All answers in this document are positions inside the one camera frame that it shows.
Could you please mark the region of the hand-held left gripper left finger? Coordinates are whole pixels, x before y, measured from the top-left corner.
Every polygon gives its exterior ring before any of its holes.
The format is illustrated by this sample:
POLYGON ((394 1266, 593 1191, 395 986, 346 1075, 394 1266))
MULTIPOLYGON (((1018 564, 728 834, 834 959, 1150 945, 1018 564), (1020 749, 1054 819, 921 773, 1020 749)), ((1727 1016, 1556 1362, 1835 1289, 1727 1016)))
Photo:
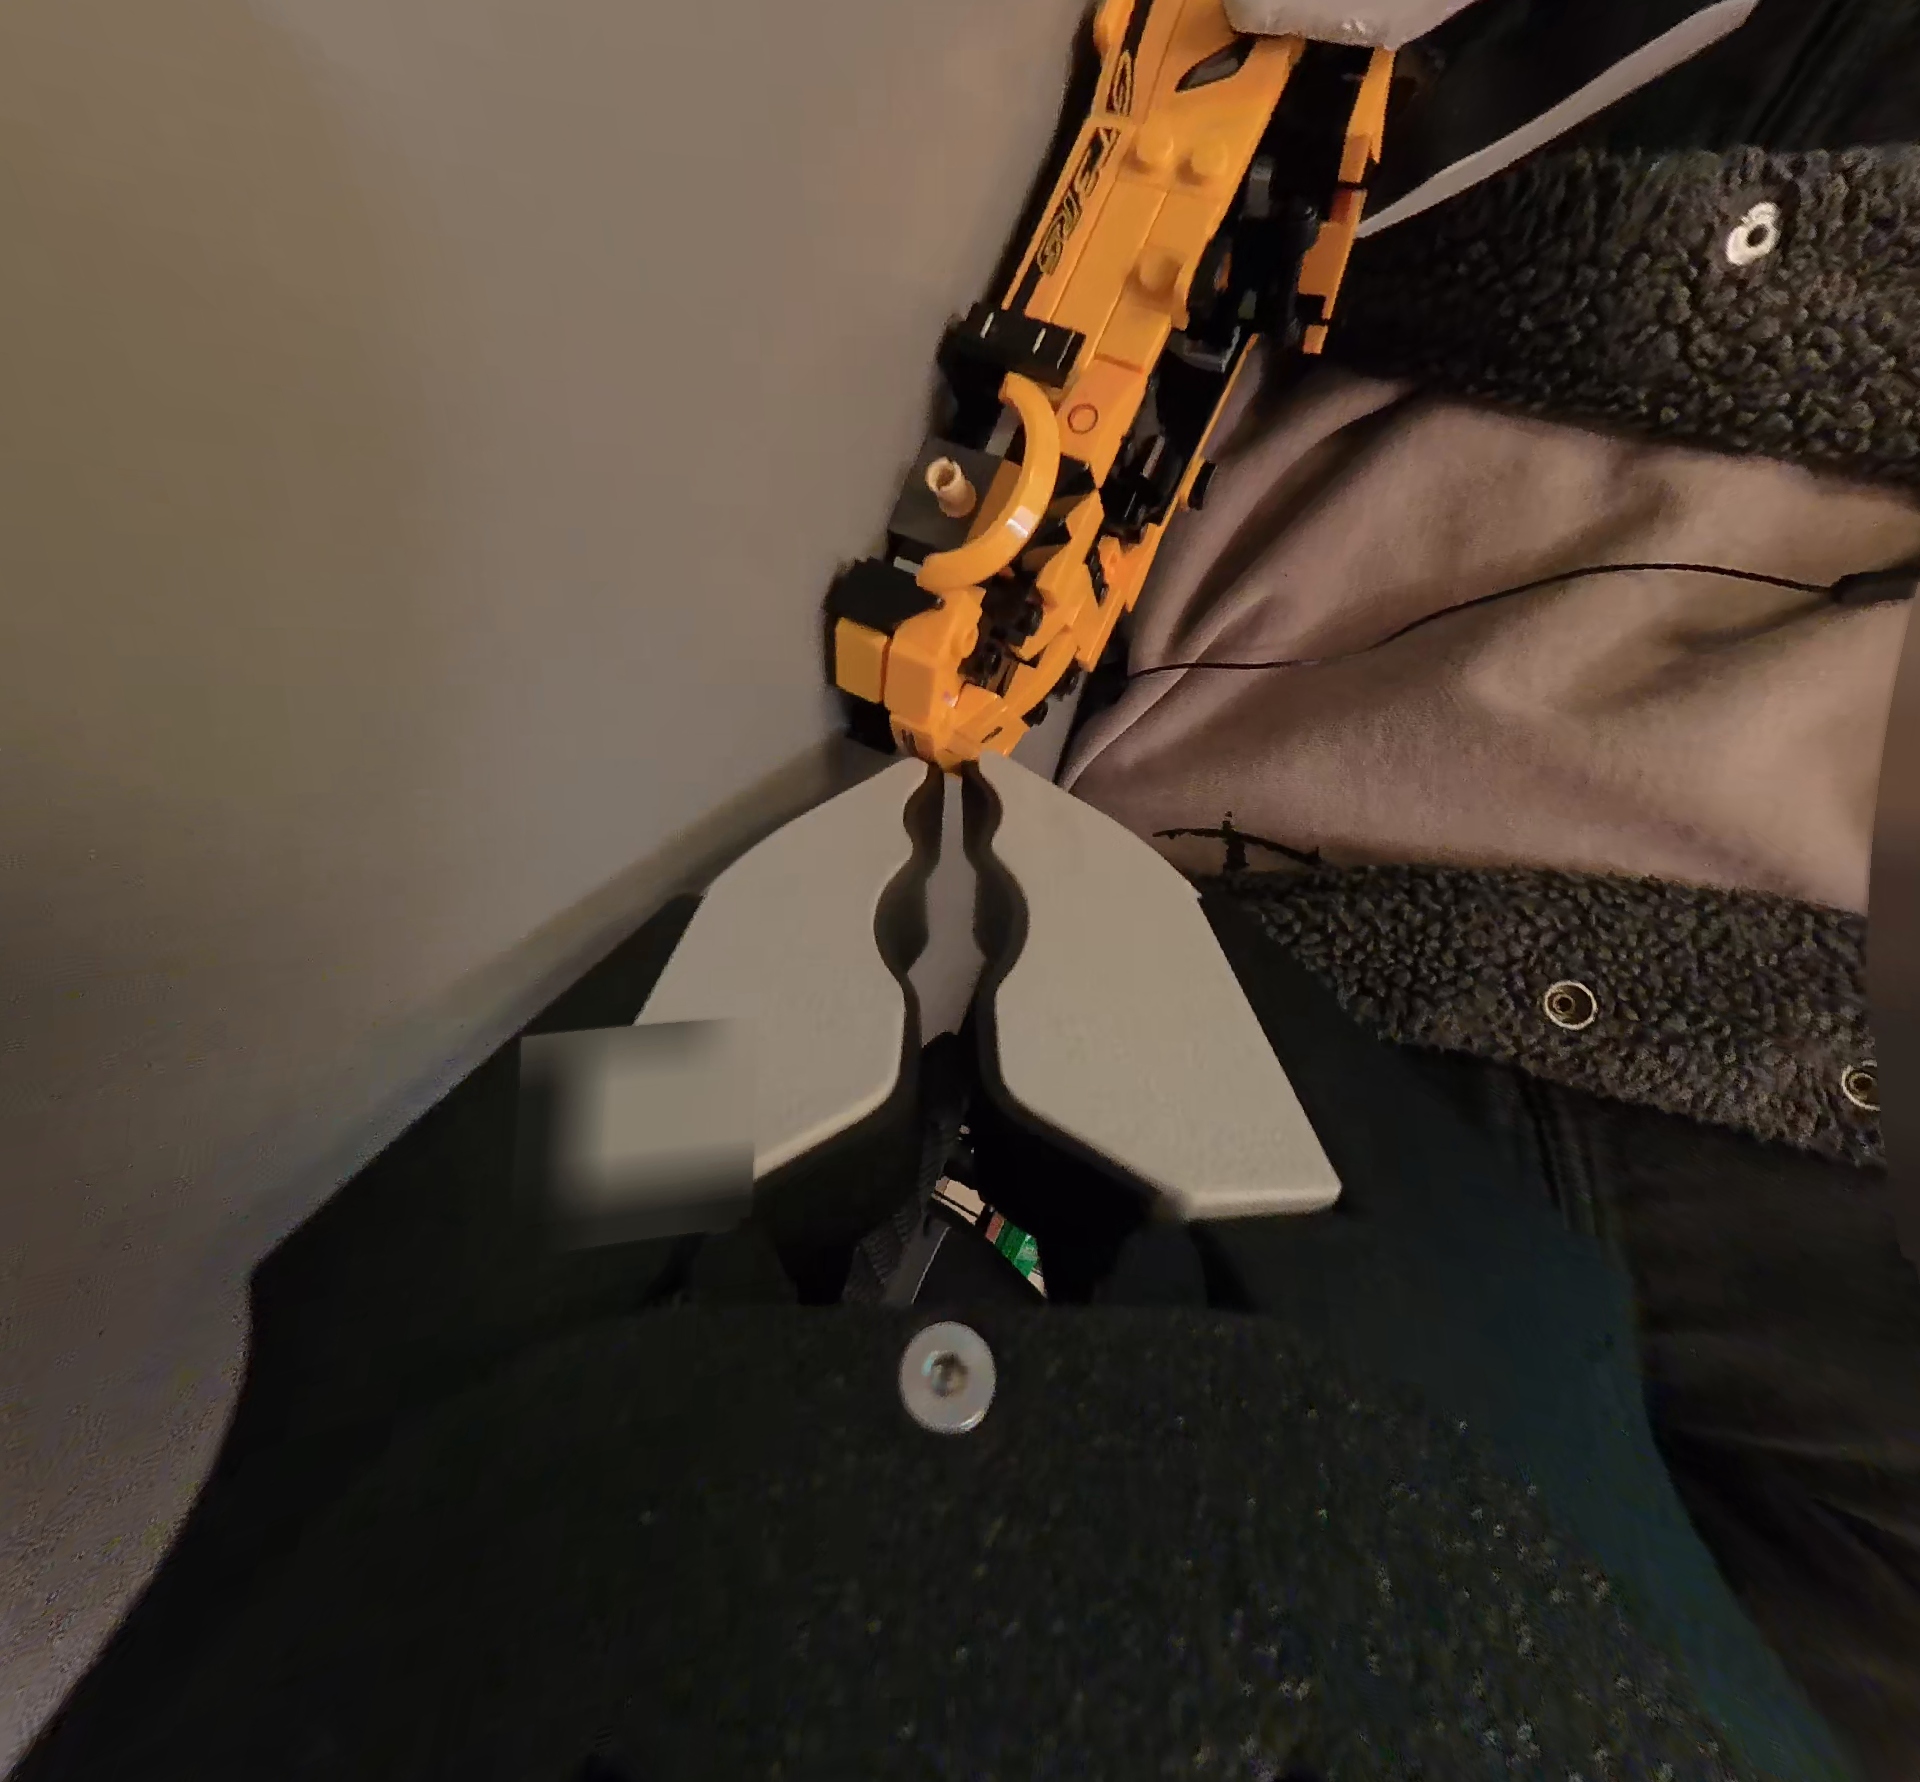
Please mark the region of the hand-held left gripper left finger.
POLYGON ((685 920, 635 1025, 695 1027, 736 1094, 744 1218, 797 1300, 872 1289, 861 1246, 918 1197, 927 941, 943 773, 899 755, 742 851, 685 920))

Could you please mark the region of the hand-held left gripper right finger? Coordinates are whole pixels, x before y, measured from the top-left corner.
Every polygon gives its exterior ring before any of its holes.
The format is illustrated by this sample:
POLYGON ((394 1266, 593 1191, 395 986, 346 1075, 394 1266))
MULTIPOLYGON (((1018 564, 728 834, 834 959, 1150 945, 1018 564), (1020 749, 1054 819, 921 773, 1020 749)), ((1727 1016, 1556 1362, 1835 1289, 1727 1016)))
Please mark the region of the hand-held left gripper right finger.
POLYGON ((988 1204, 1045 1297, 1139 1231, 1330 1212, 1339 1176, 1187 878, 1005 755, 963 775, 988 1204))

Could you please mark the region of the orange lego car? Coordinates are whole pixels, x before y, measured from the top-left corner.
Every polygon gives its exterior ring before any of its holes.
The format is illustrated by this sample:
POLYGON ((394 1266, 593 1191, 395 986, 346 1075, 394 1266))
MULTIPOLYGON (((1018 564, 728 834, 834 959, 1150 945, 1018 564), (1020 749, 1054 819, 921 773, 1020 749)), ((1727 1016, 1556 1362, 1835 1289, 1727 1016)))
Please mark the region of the orange lego car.
POLYGON ((1084 117, 937 349, 881 550, 826 600, 850 734, 1009 755, 1138 606, 1257 344, 1317 354, 1380 161, 1394 50, 1231 0, 1102 0, 1084 117))

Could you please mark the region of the person's black fleece jacket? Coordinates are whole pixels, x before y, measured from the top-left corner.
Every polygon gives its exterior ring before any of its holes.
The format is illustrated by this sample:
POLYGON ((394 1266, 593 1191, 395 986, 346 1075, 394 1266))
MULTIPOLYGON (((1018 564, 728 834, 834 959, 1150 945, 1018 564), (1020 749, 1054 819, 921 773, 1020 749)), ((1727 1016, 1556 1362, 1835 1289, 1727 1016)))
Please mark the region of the person's black fleece jacket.
MULTIPOLYGON (((1540 158, 1383 237, 1354 317, 1357 378, 1915 496, 1912 150, 1540 158)), ((1207 885, 1387 1042, 1885 1167, 1868 901, 1215 829, 1207 885)))

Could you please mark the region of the black earphone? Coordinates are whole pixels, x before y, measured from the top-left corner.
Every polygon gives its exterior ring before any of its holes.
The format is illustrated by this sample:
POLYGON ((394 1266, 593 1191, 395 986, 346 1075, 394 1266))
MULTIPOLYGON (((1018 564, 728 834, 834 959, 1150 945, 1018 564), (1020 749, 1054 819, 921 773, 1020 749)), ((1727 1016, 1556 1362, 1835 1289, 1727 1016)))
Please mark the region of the black earphone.
POLYGON ((1484 593, 1473 593, 1463 600, 1448 601, 1444 606, 1431 608, 1415 618, 1405 619, 1397 627, 1391 627, 1390 632, 1369 641, 1364 641, 1348 650, 1325 651, 1317 655, 1283 655, 1283 657, 1281 655, 1181 657, 1181 660, 1160 662, 1145 668, 1129 668, 1119 679, 1124 685, 1131 685, 1135 681, 1147 681, 1147 679, 1158 679, 1165 676, 1186 677, 1190 673, 1272 673, 1272 671, 1341 666, 1348 662, 1357 662, 1367 655, 1376 655, 1452 618, 1473 615, 1482 609, 1502 608, 1506 603, 1524 600, 1528 596, 1572 588, 1573 584, 1584 584, 1588 580, 1645 577, 1645 575, 1686 575, 1686 577, 1724 580, 1731 584, 1756 585, 1756 588, 1774 589, 1789 596, 1809 597, 1813 603, 1822 608, 1872 609, 1872 608, 1883 608, 1897 601, 1915 600, 1917 555, 1910 553, 1907 558, 1893 564, 1883 564, 1868 570, 1852 570, 1841 575, 1835 575, 1834 580, 1804 580, 1804 577, 1781 575, 1781 574, 1772 574, 1764 570, 1739 567, 1730 564, 1696 561, 1696 560, 1616 560, 1616 561, 1580 564, 1567 570, 1533 575, 1530 580, 1510 584, 1499 589, 1490 589, 1484 593))

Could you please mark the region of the person's black pants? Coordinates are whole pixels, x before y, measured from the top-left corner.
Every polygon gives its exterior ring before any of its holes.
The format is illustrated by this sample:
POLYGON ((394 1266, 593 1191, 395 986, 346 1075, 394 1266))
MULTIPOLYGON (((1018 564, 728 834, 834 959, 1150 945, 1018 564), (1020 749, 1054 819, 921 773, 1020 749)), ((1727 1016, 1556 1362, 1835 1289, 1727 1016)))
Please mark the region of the person's black pants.
POLYGON ((1634 1289, 1654 1440, 1860 1778, 1917 1764, 1917 1288, 1879 1170, 1454 1065, 1634 1289))

